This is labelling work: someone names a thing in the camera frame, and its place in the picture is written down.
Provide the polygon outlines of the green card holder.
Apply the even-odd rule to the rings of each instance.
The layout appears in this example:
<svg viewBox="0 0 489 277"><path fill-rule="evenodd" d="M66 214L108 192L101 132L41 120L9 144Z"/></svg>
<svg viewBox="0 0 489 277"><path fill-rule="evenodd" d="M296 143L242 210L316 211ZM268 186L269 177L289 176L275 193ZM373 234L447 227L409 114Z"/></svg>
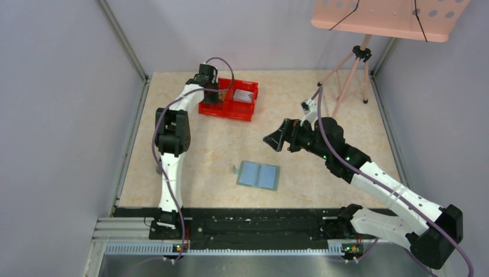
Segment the green card holder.
<svg viewBox="0 0 489 277"><path fill-rule="evenodd" d="M279 166L243 160L238 167L233 166L232 171L237 176L237 185L271 191L278 189Z"/></svg>

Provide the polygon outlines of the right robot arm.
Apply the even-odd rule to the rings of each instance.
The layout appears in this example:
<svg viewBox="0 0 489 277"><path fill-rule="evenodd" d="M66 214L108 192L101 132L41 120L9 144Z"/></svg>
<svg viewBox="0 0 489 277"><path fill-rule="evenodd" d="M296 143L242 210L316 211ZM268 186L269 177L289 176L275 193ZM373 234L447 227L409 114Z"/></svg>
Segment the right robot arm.
<svg viewBox="0 0 489 277"><path fill-rule="evenodd" d="M356 204L347 206L342 220L356 233L400 245L431 269L441 269L463 239L463 213L458 207L442 207L396 181L367 154L346 143L343 128L331 117L314 124L286 118L263 141L276 152L289 143L290 152L305 150L322 158L333 175L394 213L389 216Z"/></svg>

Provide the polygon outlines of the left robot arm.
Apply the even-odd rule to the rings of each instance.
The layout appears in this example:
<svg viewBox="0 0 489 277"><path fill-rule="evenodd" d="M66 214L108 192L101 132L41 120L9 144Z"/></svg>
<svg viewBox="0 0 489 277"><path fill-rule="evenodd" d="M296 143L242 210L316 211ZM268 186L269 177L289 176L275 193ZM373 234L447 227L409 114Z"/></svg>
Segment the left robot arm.
<svg viewBox="0 0 489 277"><path fill-rule="evenodd" d="M219 102L217 73L215 66L200 64L198 73L187 80L177 99L156 111L153 140L160 155L156 161L162 171L159 226L173 230L180 228L183 159L191 143L189 115L200 103Z"/></svg>

